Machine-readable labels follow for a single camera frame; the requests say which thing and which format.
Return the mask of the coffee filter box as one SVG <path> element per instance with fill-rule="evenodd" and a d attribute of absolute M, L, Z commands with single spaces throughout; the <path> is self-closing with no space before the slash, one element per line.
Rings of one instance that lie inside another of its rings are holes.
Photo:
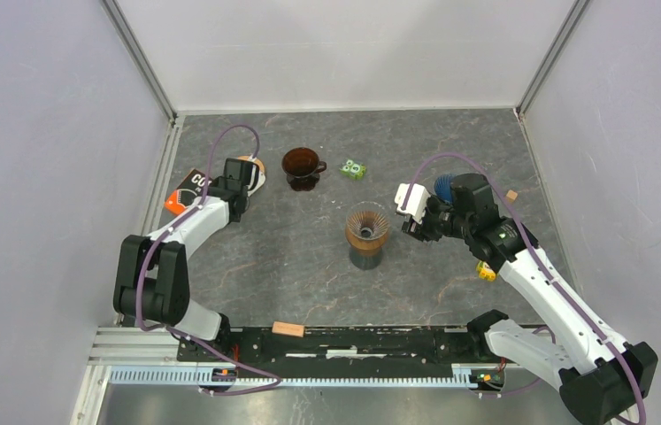
<path fill-rule="evenodd" d="M 206 179 L 205 172 L 192 168 L 165 200 L 164 208 L 174 216 L 184 213 L 211 182 L 211 178 Z"/>

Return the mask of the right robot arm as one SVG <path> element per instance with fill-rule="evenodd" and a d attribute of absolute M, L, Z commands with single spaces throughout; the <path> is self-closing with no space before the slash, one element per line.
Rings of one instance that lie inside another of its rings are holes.
<path fill-rule="evenodd" d="M 621 419 L 631 407 L 644 423 L 644 399 L 658 362 L 654 350 L 645 342 L 628 342 L 580 298 L 535 237 L 517 219 L 501 215 L 484 175 L 455 176 L 450 196 L 444 200 L 420 184 L 400 184 L 395 203 L 405 218 L 403 232 L 422 242 L 463 240 L 555 337 L 549 341 L 492 310 L 468 322 L 468 354 L 478 361 L 497 356 L 517 363 L 554 388 L 581 424 Z"/>

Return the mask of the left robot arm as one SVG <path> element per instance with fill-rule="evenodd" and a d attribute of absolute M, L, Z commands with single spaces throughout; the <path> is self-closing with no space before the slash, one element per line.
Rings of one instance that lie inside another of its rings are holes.
<path fill-rule="evenodd" d="M 241 220 L 265 180 L 262 163 L 248 156 L 227 159 L 215 178 L 193 170 L 166 202 L 175 218 L 146 236 L 122 241 L 114 310 L 140 328 L 169 327 L 196 337 L 209 359 L 225 359 L 233 349 L 227 317 L 192 299 L 188 259 L 209 237 Z"/>

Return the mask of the brown glass dripper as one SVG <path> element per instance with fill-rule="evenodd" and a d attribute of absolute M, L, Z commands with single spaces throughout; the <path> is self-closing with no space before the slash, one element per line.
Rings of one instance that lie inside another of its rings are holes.
<path fill-rule="evenodd" d="M 309 191 L 319 182 L 319 175 L 327 170 L 327 163 L 316 151 L 298 147 L 283 156 L 281 167 L 292 190 Z"/>

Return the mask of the blue glass dripper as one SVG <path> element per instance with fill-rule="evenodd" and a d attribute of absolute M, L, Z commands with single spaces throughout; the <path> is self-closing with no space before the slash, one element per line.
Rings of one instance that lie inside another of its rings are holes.
<path fill-rule="evenodd" d="M 455 174 L 442 174 L 438 176 L 434 182 L 435 195 L 448 204 L 453 202 L 451 183 L 455 177 Z"/>

